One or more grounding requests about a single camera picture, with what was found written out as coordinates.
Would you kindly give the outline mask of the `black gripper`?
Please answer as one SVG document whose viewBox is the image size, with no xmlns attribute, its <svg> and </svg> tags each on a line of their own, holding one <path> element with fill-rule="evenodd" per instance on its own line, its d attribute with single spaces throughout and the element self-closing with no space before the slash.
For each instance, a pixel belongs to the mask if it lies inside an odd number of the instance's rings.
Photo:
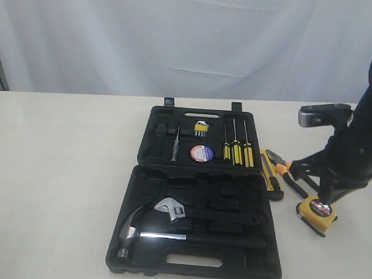
<svg viewBox="0 0 372 279">
<path fill-rule="evenodd" d="M 330 136 L 323 150 L 294 160 L 289 170 L 295 178 L 319 177 L 318 197 L 327 205 L 346 191 L 365 188 L 371 181 L 371 118 L 354 116 Z"/>
</svg>

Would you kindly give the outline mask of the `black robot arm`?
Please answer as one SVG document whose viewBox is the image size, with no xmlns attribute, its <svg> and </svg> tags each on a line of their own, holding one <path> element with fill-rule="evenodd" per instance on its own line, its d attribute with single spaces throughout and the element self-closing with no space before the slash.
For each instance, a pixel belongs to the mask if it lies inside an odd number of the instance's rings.
<svg viewBox="0 0 372 279">
<path fill-rule="evenodd" d="M 293 178 L 306 175 L 320 179 L 317 194 L 332 204 L 371 181 L 371 87 L 368 86 L 354 109 L 344 103 L 305 105 L 298 111 L 303 128 L 332 126 L 333 135 L 324 149 L 289 168 Z"/>
</svg>

